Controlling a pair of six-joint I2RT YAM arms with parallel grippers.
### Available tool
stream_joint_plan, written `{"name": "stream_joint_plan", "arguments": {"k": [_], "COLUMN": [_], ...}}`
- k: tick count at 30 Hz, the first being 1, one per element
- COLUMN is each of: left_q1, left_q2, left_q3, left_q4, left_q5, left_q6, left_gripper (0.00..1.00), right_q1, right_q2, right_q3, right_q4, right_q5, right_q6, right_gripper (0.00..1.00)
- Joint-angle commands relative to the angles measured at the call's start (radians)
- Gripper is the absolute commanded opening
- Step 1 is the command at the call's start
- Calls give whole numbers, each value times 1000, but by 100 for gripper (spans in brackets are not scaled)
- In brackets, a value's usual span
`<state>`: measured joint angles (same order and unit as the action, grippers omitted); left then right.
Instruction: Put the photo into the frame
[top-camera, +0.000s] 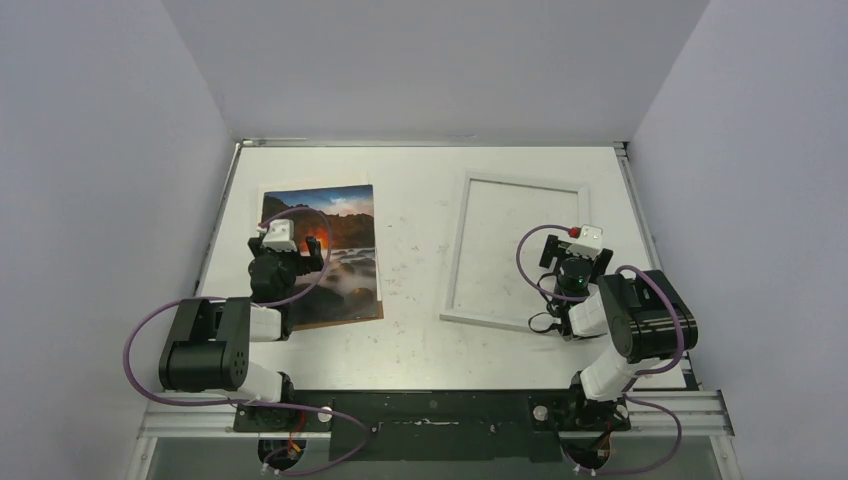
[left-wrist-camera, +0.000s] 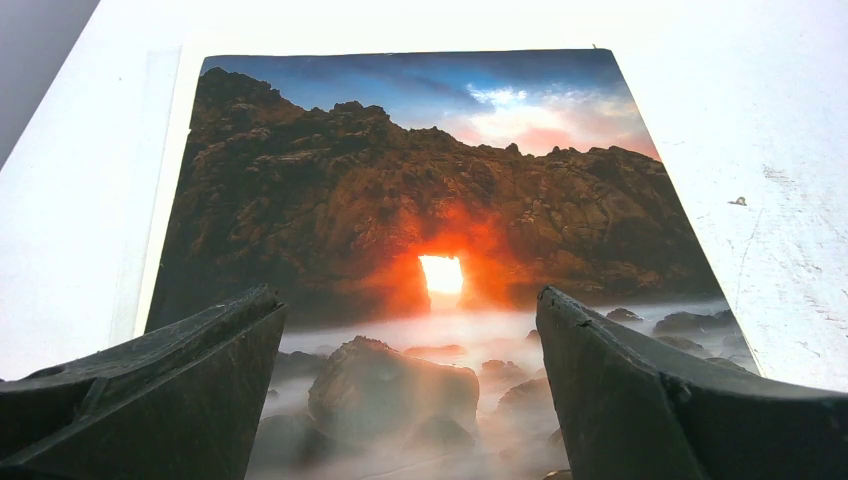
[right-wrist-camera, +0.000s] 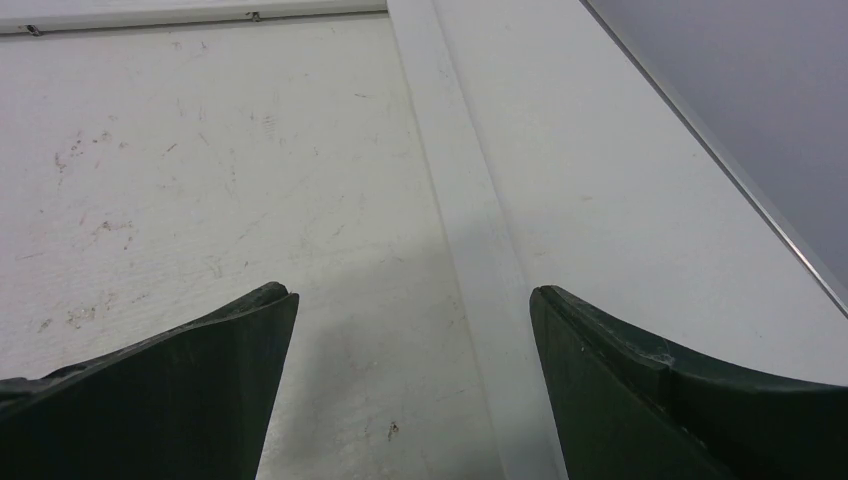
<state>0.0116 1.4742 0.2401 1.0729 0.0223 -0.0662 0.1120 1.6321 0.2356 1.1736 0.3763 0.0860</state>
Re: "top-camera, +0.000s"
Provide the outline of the landscape photo print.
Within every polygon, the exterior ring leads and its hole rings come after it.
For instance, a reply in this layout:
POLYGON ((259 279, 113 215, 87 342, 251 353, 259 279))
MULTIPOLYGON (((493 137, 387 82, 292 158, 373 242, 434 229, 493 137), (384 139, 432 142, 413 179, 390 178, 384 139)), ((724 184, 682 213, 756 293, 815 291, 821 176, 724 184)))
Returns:
POLYGON ((375 216, 351 215, 338 217, 305 206, 289 206, 270 196, 264 199, 263 214, 270 218, 280 212, 299 207, 286 217, 294 222, 294 238, 305 254, 304 238, 316 237, 321 246, 331 249, 329 266, 325 274, 312 272, 296 279, 294 292, 305 290, 319 278, 318 284, 302 299, 290 305, 292 321, 300 315, 315 310, 320 318, 353 314, 360 309, 372 308, 381 301, 376 265, 375 216))

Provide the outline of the brown cardboard backing board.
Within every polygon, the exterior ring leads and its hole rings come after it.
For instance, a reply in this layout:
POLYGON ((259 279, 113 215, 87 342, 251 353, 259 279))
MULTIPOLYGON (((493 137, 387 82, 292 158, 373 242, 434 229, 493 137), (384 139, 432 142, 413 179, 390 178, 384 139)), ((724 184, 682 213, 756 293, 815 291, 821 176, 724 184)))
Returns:
POLYGON ((372 308, 360 309, 353 314, 335 315, 326 318, 320 318, 314 315, 315 310, 310 310, 308 314, 300 315, 296 318, 294 331, 302 331, 316 328, 332 327, 339 325, 353 324, 363 321, 380 320, 384 318, 383 302, 376 302, 372 308))

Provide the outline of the white picture frame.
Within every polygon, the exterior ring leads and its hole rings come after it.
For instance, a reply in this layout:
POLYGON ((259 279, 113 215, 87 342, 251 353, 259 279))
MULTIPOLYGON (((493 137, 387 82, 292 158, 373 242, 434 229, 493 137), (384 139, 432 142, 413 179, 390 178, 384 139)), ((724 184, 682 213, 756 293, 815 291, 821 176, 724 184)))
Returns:
POLYGON ((552 230, 549 226, 590 222, 586 182, 466 171, 439 318, 525 331, 527 318, 544 309, 533 286, 542 272, 536 262, 544 235, 552 230), (521 238, 539 225, 547 227, 520 245, 521 238))

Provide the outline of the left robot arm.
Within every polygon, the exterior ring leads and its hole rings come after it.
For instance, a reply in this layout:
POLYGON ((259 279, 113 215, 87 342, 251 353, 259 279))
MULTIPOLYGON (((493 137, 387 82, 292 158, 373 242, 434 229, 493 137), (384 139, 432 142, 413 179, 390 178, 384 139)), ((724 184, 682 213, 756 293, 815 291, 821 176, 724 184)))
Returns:
POLYGON ((250 296, 178 303, 158 365, 163 388, 219 393, 245 409, 259 408, 273 430, 296 422, 299 405, 289 375, 250 361, 249 347, 285 341, 293 332, 291 305, 280 302, 295 294, 298 277, 325 266, 321 242, 307 236, 305 244, 303 254, 294 241, 250 238, 250 296))

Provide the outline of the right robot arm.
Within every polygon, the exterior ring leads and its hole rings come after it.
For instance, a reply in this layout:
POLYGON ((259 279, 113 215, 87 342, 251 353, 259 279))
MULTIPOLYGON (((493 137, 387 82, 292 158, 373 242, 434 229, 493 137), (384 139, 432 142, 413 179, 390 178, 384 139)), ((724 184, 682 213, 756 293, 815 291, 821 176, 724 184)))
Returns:
POLYGON ((629 426, 623 394, 638 378, 679 362, 696 345, 698 327, 664 271, 607 273, 612 252, 580 240, 587 231, 546 239, 539 265, 553 287, 540 294, 552 322, 542 331, 565 340, 605 337, 609 344, 574 375, 550 415, 566 431, 609 432, 629 426))

